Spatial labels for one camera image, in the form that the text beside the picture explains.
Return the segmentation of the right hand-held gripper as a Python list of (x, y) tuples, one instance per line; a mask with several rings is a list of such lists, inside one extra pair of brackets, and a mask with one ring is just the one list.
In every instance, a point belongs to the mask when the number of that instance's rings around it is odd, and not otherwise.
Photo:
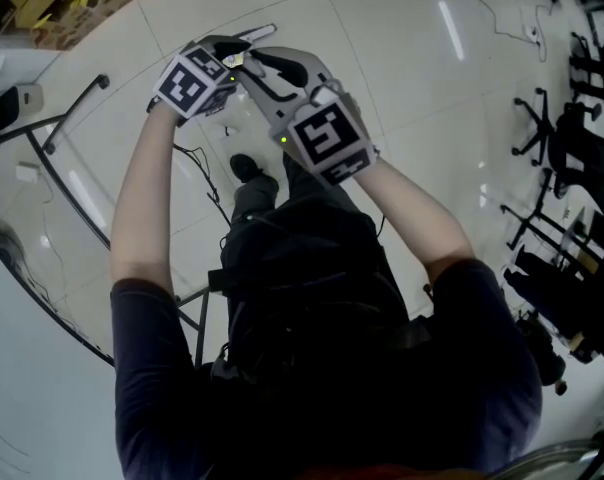
[[(355, 101), (319, 57), (268, 46), (253, 49), (251, 58), (258, 64), (236, 68), (236, 78), (269, 123), (271, 139), (309, 174), (338, 186), (377, 162)], [(269, 84), (274, 78), (294, 89), (280, 94)]]

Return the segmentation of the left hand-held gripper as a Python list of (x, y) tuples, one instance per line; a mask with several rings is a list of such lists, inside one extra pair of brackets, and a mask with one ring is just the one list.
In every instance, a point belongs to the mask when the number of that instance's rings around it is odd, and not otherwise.
[(222, 60), (241, 54), (252, 44), (235, 36), (211, 35), (190, 41), (169, 62), (153, 88), (151, 108), (163, 102), (177, 113), (177, 127), (191, 118), (225, 107), (239, 82)]

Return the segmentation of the white broom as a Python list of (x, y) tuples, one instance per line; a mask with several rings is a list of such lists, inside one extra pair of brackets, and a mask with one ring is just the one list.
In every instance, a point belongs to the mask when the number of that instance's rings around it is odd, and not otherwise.
[(248, 46), (246, 46), (243, 50), (237, 53), (232, 53), (226, 56), (222, 60), (222, 63), (229, 69), (241, 66), (244, 62), (245, 53), (253, 46), (253, 44), (268, 36), (273, 35), (277, 30), (278, 27), (274, 23), (270, 23), (261, 27), (248, 29), (246, 31), (233, 35), (234, 39), (244, 41), (245, 43), (248, 43)]

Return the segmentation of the person's left forearm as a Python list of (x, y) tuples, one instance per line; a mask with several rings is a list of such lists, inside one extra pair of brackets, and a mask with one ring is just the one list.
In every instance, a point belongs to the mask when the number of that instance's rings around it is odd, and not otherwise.
[(160, 102), (147, 115), (129, 162), (111, 226), (115, 282), (140, 279), (173, 294), (170, 200), (178, 114)]

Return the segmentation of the person's right forearm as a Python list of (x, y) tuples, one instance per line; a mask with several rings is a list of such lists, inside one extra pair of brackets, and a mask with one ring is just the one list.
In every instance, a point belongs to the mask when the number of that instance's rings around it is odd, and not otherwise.
[(385, 160), (378, 160), (355, 179), (422, 264), (431, 283), (455, 263), (475, 257), (458, 220)]

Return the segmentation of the person's left black shoe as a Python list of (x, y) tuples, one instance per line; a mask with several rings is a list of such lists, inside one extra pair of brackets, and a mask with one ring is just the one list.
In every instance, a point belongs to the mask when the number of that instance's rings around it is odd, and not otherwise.
[(243, 184), (263, 174), (257, 163), (246, 154), (235, 154), (230, 158), (230, 167), (234, 176)]

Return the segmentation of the person's right leg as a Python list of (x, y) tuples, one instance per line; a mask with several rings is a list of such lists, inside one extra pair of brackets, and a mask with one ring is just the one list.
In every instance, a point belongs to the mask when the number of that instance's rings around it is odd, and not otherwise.
[(291, 218), (316, 219), (320, 222), (363, 215), (343, 188), (325, 186), (286, 153), (283, 154), (283, 166), (289, 198), (278, 209), (279, 212)]

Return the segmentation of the person's leg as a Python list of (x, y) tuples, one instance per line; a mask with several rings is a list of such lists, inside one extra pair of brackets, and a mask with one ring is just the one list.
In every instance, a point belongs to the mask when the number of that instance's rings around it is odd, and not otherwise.
[(279, 212), (291, 218), (316, 219), (320, 222), (363, 215), (343, 188), (325, 186), (286, 153), (283, 154), (283, 166), (289, 198), (278, 209)]
[(275, 208), (279, 184), (272, 177), (260, 174), (243, 183), (235, 192), (231, 228), (239, 228), (247, 216), (261, 215)]

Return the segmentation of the person's left leg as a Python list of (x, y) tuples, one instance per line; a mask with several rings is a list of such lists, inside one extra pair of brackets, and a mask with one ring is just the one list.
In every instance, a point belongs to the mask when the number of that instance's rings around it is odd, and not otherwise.
[(239, 228), (247, 216), (261, 215), (275, 208), (279, 184), (272, 177), (260, 174), (243, 183), (235, 192), (231, 228)]

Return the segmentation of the white floor appliance dark opening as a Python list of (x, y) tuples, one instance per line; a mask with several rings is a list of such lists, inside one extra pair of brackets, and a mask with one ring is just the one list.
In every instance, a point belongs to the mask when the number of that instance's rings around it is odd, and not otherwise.
[(43, 105), (43, 91), (38, 84), (13, 85), (0, 91), (0, 132), (39, 113)]

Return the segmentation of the white cabinet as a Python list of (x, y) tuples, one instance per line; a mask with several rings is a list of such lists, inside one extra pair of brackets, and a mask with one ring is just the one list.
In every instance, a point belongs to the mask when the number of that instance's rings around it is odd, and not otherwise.
[(37, 49), (29, 35), (0, 36), (0, 92), (37, 84), (60, 51)]

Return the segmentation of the black office chair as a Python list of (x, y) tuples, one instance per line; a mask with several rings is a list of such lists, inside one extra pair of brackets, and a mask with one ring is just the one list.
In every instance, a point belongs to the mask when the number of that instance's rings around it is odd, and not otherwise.
[(604, 137), (590, 131), (584, 124), (586, 115), (592, 120), (600, 117), (601, 106), (567, 103), (563, 113), (552, 123), (548, 114), (547, 91), (538, 87), (535, 93), (542, 97), (540, 114), (523, 99), (513, 100), (514, 105), (526, 110), (536, 126), (536, 133), (523, 146), (512, 148), (511, 154), (522, 156), (538, 146), (539, 155), (532, 164), (540, 166), (544, 160), (548, 161), (555, 173), (555, 196), (560, 199), (569, 187), (578, 185), (604, 213)]

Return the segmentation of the person's dark shirt torso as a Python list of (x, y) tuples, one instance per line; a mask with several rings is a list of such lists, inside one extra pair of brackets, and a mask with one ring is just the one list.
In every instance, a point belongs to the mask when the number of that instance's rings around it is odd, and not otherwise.
[(195, 367), (174, 299), (111, 291), (116, 446), (125, 480), (288, 480), (400, 465), (489, 473), (539, 425), (535, 361), (492, 270), (456, 262), (410, 320), (373, 221), (283, 207), (228, 240), (212, 284), (229, 339)]

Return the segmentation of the grey table with black frame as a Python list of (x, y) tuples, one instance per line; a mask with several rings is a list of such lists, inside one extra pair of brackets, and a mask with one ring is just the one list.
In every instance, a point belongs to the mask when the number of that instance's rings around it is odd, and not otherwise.
[(122, 480), (109, 253), (26, 139), (0, 148), (0, 479)]

